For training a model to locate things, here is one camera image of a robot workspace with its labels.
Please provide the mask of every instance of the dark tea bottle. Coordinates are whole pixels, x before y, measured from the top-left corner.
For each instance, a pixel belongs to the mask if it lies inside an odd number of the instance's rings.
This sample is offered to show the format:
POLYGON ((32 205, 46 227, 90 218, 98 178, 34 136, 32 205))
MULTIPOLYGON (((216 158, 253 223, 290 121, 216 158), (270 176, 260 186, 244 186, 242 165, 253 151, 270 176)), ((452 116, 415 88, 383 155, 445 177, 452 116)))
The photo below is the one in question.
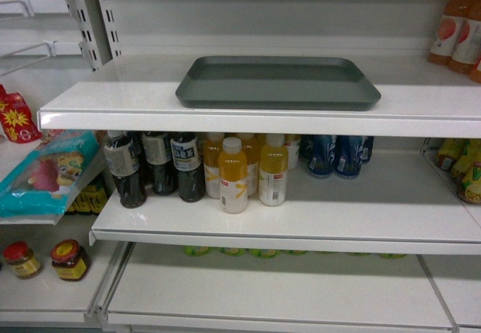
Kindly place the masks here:
POLYGON ((187 202, 199 201, 205 194, 204 166, 193 132, 180 132, 171 139, 174 165, 178 170, 179 196, 187 202))
POLYGON ((177 170, 172 160, 171 137, 167 132, 142 134, 145 156, 152 171, 155 194, 168 195, 177 189, 177 170))
POLYGON ((147 198, 139 174, 139 164, 133 142, 121 131, 107 131, 105 158, 124 207, 139 207, 147 198))

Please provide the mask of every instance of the gray plastic tray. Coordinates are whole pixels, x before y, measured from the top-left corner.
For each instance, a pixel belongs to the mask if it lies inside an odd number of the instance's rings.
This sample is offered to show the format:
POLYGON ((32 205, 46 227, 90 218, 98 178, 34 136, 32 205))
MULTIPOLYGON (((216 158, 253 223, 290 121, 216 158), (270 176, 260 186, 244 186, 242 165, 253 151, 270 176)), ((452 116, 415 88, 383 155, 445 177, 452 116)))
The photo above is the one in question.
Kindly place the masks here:
POLYGON ((351 61, 331 57, 205 56, 183 78, 185 107, 368 110, 381 94, 351 61))

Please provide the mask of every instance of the glass jar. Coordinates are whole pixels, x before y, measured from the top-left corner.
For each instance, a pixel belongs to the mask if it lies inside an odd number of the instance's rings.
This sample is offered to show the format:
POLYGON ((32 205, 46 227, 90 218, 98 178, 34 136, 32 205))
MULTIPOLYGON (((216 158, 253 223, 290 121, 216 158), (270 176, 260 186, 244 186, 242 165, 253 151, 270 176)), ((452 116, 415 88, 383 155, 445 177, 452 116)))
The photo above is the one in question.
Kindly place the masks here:
POLYGON ((58 243, 50 257, 53 269, 62 280, 80 280, 90 267, 90 258, 85 249, 74 239, 58 243))
POLYGON ((35 277, 42 268, 42 264, 24 241, 17 241, 6 247, 3 256, 12 271, 20 279, 35 277))

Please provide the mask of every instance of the shelf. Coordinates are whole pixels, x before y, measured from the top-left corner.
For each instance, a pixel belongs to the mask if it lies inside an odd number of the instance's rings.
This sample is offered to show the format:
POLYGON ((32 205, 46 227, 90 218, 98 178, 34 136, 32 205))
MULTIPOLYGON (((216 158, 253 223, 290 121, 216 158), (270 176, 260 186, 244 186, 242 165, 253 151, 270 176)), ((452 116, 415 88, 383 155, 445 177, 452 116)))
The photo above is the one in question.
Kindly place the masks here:
POLYGON ((451 328, 415 256, 191 257, 182 247, 152 244, 136 244, 108 321, 289 332, 451 328), (139 295, 139 280, 155 289, 139 295))
POLYGON ((175 90, 196 57, 120 56, 43 106, 41 128, 480 137, 481 86, 425 56, 352 57, 382 95, 365 112, 186 108, 175 90))
POLYGON ((185 203, 152 193, 126 209, 114 193, 92 227, 95 239, 212 247, 373 253, 480 254, 481 229, 418 153, 376 150, 357 179, 289 172, 286 201, 251 198, 231 215, 215 199, 185 203))
POLYGON ((42 272, 32 279, 15 277, 2 260, 0 271, 0 326, 62 323, 86 328, 95 319, 95 297, 107 276, 117 268, 121 253, 117 242, 88 245, 88 231, 94 216, 65 216, 57 226, 1 226, 0 250, 24 240, 43 262, 42 272), (60 280, 50 266, 50 251, 65 239, 76 239, 86 248, 92 265, 79 282, 60 280))
POLYGON ((481 256, 423 259, 456 323, 481 328, 481 256))

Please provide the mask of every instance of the red snack package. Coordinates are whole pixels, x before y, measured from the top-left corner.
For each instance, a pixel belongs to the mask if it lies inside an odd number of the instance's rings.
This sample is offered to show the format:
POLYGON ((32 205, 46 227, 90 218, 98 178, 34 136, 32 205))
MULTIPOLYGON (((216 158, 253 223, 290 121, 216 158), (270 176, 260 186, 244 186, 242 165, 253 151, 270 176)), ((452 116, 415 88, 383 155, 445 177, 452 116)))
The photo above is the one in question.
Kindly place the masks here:
POLYGON ((42 137, 23 97, 18 92, 7 94, 3 85, 0 85, 0 123, 13 143, 29 143, 42 137))

